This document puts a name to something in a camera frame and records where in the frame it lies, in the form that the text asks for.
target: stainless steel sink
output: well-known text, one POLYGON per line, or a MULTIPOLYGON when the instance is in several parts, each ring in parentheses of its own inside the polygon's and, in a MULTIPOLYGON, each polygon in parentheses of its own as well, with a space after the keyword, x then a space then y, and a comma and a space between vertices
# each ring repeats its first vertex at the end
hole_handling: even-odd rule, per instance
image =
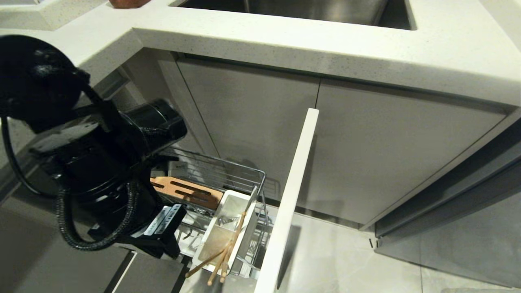
POLYGON ((404 0, 187 0, 179 7, 411 29, 404 0))

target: wooden chopstick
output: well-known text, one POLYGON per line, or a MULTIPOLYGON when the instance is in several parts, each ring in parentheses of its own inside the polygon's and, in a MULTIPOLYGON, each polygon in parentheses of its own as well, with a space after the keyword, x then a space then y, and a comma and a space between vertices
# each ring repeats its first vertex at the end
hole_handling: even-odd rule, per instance
POLYGON ((200 263, 200 265, 196 266, 194 269, 189 271, 184 275, 185 278, 189 278, 191 275, 195 274, 197 271, 199 271, 202 267, 204 267, 207 263, 211 262, 214 258, 218 257, 219 255, 223 254, 225 252, 225 249, 221 249, 216 254, 212 255, 208 259, 206 259, 204 262, 200 263))
POLYGON ((217 262, 217 264, 215 265, 215 269, 214 271, 212 272, 212 275, 210 276, 210 279, 208 279, 208 286, 211 286, 212 283, 214 282, 214 278, 215 276, 217 275, 217 271, 219 271, 221 265, 222 265, 222 262, 225 260, 225 257, 226 257, 226 251, 228 251, 228 247, 230 246, 231 242, 228 242, 228 244, 226 244, 225 248, 224 248, 224 251, 222 252, 221 254, 221 257, 219 258, 219 262, 217 262))
POLYGON ((235 234, 233 235, 233 239, 230 242, 230 247, 227 250, 225 250, 226 251, 226 256, 225 256, 226 265, 224 265, 224 264, 222 265, 222 267, 224 269, 221 270, 221 280, 220 280, 221 283, 225 282, 226 276, 228 275, 228 272, 227 272, 228 260, 230 259, 233 247, 235 246, 235 243, 237 242, 237 238, 239 237, 239 234, 241 233, 241 229, 242 229, 242 225, 244 224, 245 217, 246 217, 246 211, 244 211, 241 215, 241 219, 239 221, 239 225, 237 226, 237 230, 235 231, 235 234))

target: sticker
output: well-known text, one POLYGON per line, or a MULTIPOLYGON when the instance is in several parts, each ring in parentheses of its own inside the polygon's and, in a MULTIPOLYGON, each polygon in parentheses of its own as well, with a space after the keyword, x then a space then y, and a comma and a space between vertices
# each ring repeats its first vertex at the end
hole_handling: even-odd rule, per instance
POLYGON ((170 206, 164 206, 163 209, 157 214, 154 220, 150 223, 148 228, 146 229, 144 235, 150 236, 154 233, 157 227, 161 224, 161 222, 165 219, 168 212, 170 211, 170 206))
POLYGON ((166 230, 170 222, 172 222, 172 219, 176 216, 177 211, 180 208, 180 204, 174 204, 172 206, 172 209, 170 209, 170 212, 168 212, 168 215, 165 217, 165 220, 159 225, 158 229, 156 230, 156 233, 154 234, 163 234, 163 232, 166 230))

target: cabinet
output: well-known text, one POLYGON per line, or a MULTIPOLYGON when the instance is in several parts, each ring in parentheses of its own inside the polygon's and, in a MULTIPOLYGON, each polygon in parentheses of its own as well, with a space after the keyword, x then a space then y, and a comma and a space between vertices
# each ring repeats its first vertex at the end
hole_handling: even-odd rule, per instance
POLYGON ((179 59, 221 158, 266 172, 266 196, 280 200, 319 79, 198 59, 179 59))
POLYGON ((366 224, 499 123, 474 101, 323 79, 299 205, 366 224))

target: quartz countertop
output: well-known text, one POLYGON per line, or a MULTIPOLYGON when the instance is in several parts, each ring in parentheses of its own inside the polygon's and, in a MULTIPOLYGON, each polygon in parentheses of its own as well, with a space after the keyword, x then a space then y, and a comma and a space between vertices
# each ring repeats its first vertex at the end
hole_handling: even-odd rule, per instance
MULTIPOLYGON (((106 2, 54 31, 0 34, 50 42, 93 83, 151 47, 521 106, 521 53, 487 1, 410 0, 412 31, 152 0, 126 10, 106 2)), ((501 2, 521 11, 520 0, 501 2)))

